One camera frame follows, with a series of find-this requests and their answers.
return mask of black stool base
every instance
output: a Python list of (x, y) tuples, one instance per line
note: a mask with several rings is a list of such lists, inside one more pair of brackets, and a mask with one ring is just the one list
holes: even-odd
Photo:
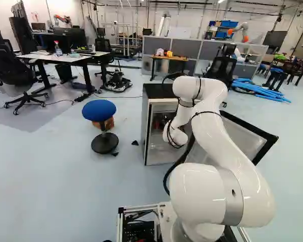
[(91, 143), (91, 148), (98, 154), (108, 154), (119, 144), (119, 139), (115, 134), (104, 133), (96, 136)]

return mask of keyboard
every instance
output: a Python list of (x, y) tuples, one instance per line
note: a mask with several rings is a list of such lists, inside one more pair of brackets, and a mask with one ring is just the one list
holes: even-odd
[(75, 52), (78, 54), (94, 54), (94, 52), (89, 50), (76, 50)]

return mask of blue box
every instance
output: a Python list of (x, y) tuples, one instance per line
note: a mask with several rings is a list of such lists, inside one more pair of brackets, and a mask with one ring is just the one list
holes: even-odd
[(218, 37), (218, 38), (224, 38), (226, 36), (227, 36), (226, 32), (217, 32), (217, 34), (216, 34), (216, 37)]
[(230, 27), (230, 20), (222, 20), (221, 27)]
[(216, 21), (210, 21), (209, 22), (209, 26), (215, 26), (215, 24), (216, 24)]
[(230, 21), (229, 26), (227, 26), (227, 27), (235, 28), (237, 26), (238, 26), (238, 22)]

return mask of blue cushion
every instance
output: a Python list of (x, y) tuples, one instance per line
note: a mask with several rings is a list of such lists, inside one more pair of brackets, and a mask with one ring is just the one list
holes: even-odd
[(90, 101), (82, 109), (82, 114), (85, 119), (94, 122), (104, 122), (111, 118), (116, 113), (116, 106), (108, 100)]

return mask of water bottle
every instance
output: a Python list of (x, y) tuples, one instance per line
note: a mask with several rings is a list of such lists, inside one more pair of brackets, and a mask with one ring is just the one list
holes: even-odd
[(54, 43), (55, 43), (55, 53), (56, 53), (56, 55), (57, 56), (62, 56), (63, 52), (59, 47), (59, 42), (55, 40)]

